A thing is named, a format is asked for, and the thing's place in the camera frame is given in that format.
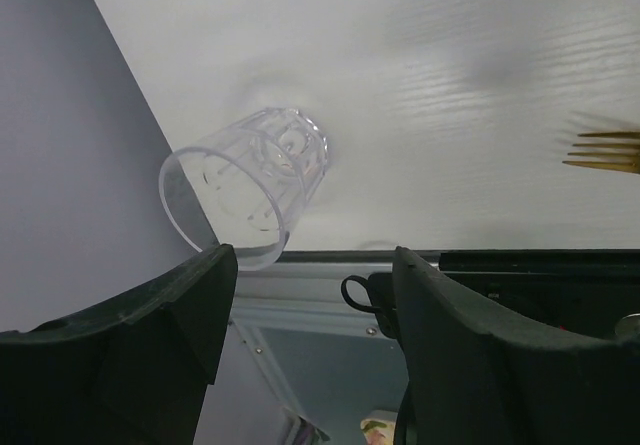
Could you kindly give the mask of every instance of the wall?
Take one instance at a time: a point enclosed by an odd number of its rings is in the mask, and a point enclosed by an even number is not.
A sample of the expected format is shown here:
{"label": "wall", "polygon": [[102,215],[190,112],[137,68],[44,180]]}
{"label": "wall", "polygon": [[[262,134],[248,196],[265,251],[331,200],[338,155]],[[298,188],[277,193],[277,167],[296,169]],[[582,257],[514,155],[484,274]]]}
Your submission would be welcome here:
{"label": "wall", "polygon": [[[0,330],[28,330],[193,252],[158,198],[169,147],[93,0],[0,0],[0,37]],[[216,436],[282,416],[241,347],[207,395]],[[225,443],[275,443],[258,432]],[[209,433],[197,443],[221,443]]]}

